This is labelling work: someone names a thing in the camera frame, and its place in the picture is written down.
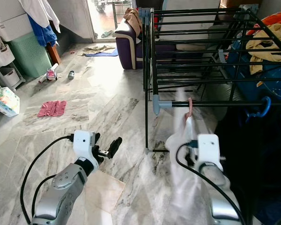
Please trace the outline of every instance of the sofa armrest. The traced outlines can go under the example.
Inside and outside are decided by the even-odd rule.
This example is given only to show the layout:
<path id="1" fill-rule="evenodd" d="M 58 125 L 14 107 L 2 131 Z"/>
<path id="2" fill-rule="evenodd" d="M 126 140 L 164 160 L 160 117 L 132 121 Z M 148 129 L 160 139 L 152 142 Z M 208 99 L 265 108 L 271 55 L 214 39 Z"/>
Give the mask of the sofa armrest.
<path id="1" fill-rule="evenodd" d="M 118 55 L 124 69 L 136 69 L 136 34 L 129 23 L 123 19 L 115 31 Z"/>

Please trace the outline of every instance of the doorway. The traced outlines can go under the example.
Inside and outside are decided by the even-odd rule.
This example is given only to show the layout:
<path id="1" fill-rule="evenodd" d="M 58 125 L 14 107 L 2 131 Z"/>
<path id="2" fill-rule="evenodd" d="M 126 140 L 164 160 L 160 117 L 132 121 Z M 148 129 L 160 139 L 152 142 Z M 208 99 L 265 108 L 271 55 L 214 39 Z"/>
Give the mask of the doorway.
<path id="1" fill-rule="evenodd" d="M 88 0 L 95 42 L 115 41 L 114 31 L 132 0 Z"/>

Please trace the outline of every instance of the blue mat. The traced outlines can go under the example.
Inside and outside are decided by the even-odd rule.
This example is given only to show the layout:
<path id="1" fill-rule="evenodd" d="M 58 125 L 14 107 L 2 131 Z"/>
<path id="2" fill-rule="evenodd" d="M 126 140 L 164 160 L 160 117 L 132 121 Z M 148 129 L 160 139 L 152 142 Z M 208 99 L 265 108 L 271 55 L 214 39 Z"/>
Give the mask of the blue mat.
<path id="1" fill-rule="evenodd" d="M 89 57 L 98 57 L 98 56 L 118 56 L 118 49 L 116 48 L 112 53 L 97 53 L 97 54 L 85 54 Z"/>

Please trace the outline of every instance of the blue towel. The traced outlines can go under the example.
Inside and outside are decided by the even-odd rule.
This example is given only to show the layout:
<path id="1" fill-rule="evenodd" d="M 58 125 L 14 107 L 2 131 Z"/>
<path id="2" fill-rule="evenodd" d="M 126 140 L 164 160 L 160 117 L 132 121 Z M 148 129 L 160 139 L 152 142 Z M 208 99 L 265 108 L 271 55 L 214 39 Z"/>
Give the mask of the blue towel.
<path id="1" fill-rule="evenodd" d="M 97 53 L 97 54 L 85 54 L 85 56 L 89 57 L 98 57 L 98 56 L 118 56 L 118 49 L 116 48 L 112 53 Z"/>
<path id="2" fill-rule="evenodd" d="M 44 47 L 47 46 L 47 43 L 50 43 L 51 46 L 54 46 L 57 41 L 57 37 L 52 31 L 51 26 L 49 25 L 46 28 L 43 28 L 38 25 L 29 15 L 28 18 L 32 26 L 33 32 L 37 37 L 38 43 Z"/>

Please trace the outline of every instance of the black cable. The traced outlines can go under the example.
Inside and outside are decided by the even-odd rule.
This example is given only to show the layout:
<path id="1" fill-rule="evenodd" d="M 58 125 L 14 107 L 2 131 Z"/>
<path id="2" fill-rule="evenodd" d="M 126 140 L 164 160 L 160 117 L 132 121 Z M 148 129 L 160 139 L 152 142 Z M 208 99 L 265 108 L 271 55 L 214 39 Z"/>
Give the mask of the black cable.
<path id="1" fill-rule="evenodd" d="M 234 202 L 231 200 L 231 198 L 229 198 L 229 196 L 226 195 L 226 193 L 225 193 L 222 189 L 220 189 L 216 184 L 214 184 L 210 179 L 208 179 L 208 178 L 207 178 L 206 176 L 204 176 L 203 174 L 199 173 L 198 171 L 192 169 L 191 167 L 188 167 L 187 165 L 185 165 L 185 164 L 183 164 L 183 163 L 181 163 L 181 162 L 179 161 L 179 159 L 178 159 L 178 153 L 179 153 L 179 151 L 181 150 L 181 148 L 182 148 L 183 146 L 188 146 L 188 143 L 182 144 L 182 145 L 178 148 L 177 153 L 176 153 L 176 161 L 177 161 L 177 163 L 178 163 L 180 166 L 182 166 L 183 168 L 185 168 L 185 169 L 187 169 L 187 170 L 193 172 L 194 174 L 198 175 L 198 176 L 201 177 L 203 180 L 205 180 L 208 184 L 210 184 L 211 186 L 213 186 L 213 187 L 214 187 L 222 196 L 224 196 L 224 198 L 226 198 L 227 201 L 231 204 L 231 206 L 233 207 L 233 209 L 234 209 L 235 212 L 237 213 L 237 216 L 238 216 L 238 218 L 239 218 L 241 224 L 242 224 L 242 225 L 246 225 L 246 224 L 245 224 L 245 221 L 244 221 L 244 218 L 243 218 L 243 216 L 242 216 L 241 211 L 240 211 L 239 208 L 234 204 Z"/>
<path id="2" fill-rule="evenodd" d="M 33 167 L 33 165 L 35 164 L 35 162 L 37 161 L 37 159 L 45 152 L 47 151 L 52 145 L 54 145 L 56 142 L 62 140 L 62 139 L 71 139 L 72 136 L 69 135 L 69 136 L 64 136 L 64 137 L 60 137 L 58 139 L 56 139 L 55 141 L 51 142 L 44 150 L 42 150 L 36 157 L 35 159 L 32 161 L 31 165 L 29 166 L 26 174 L 25 174 L 25 177 L 24 177 L 24 180 L 23 180 L 23 183 L 22 183 L 22 186 L 21 186 L 21 191 L 20 191 L 20 203 L 21 203 L 21 208 L 22 208 L 22 211 L 23 211 L 23 214 L 24 214 L 24 217 L 26 219 L 26 222 L 27 224 L 30 225 L 31 221 L 29 219 L 29 216 L 27 214 L 27 211 L 25 209 L 25 205 L 24 205 L 24 199 L 23 199 L 23 193 L 24 193 L 24 188 L 25 188 L 25 184 L 26 184 L 26 180 L 28 178 L 28 175 Z"/>
<path id="3" fill-rule="evenodd" d="M 35 213 L 34 208 L 35 208 L 35 204 L 36 204 L 36 200 L 37 200 L 38 191 L 40 190 L 41 186 L 42 186 L 47 180 L 50 180 L 50 179 L 52 179 L 52 178 L 55 177 L 55 176 L 56 176 L 56 174 L 55 174 L 55 175 L 52 175 L 52 176 L 50 176 L 50 177 L 47 177 L 47 178 L 43 179 L 42 182 L 39 183 L 39 185 L 38 185 L 38 187 L 37 187 L 37 189 L 36 189 L 36 191 L 35 191 L 35 193 L 34 193 L 33 200 L 32 200 L 32 206 L 31 206 L 31 215 L 32 215 L 32 217 L 34 216 L 34 213 Z"/>

